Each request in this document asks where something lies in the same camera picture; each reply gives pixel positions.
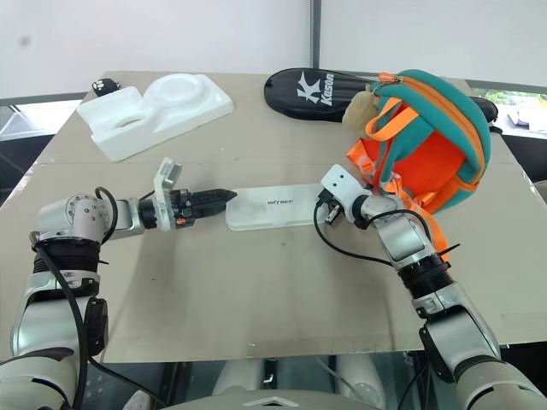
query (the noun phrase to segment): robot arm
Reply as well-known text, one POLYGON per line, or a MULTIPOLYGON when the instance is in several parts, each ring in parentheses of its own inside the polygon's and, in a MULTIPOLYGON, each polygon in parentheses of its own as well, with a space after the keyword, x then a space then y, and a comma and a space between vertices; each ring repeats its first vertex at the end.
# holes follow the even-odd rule
POLYGON ((437 375, 456 382, 463 409, 545 409, 547 399, 520 371, 501 360, 497 340, 462 286, 449 274, 421 223, 397 196, 376 196, 340 165, 321 181, 320 198, 339 205, 346 219, 363 228, 372 221, 391 264, 425 320, 420 338, 437 375))
POLYGON ((11 335, 14 359, 0 366, 2 409, 74 405, 80 343, 73 311, 46 256, 74 295, 85 321, 86 355, 91 357, 108 340, 107 304, 96 298, 101 244, 146 229, 192 226, 196 219, 223 211, 236 196, 228 190, 173 190, 179 174, 180 165, 166 158, 154 177, 154 191, 145 198, 116 201, 106 190, 97 189, 95 196, 74 195, 38 212, 38 231, 31 234, 32 248, 38 252, 11 335))

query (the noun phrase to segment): table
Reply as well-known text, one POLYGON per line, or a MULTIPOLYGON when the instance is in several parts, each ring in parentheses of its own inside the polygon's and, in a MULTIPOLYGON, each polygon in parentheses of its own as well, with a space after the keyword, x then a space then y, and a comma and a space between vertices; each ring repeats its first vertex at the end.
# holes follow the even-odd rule
MULTIPOLYGON (((143 91, 166 73, 104 76, 143 91)), ((74 114, 0 210, 0 360, 32 252, 38 210, 107 186, 118 198, 150 190, 162 158, 183 164, 178 186, 192 190, 315 183, 333 163, 352 169, 355 137, 340 124, 287 118, 262 99, 267 76, 210 74, 233 99, 233 114, 119 163, 93 144, 74 114)), ((543 275, 547 207, 501 138, 478 191, 438 221, 453 276, 500 343, 547 339, 543 275)), ((382 256, 373 231, 345 221, 329 229, 339 246, 382 256)), ((421 321, 398 276, 327 248, 312 226, 233 232, 224 216, 192 228, 104 245, 100 296, 109 303, 105 362, 165 362, 421 349, 421 321)))

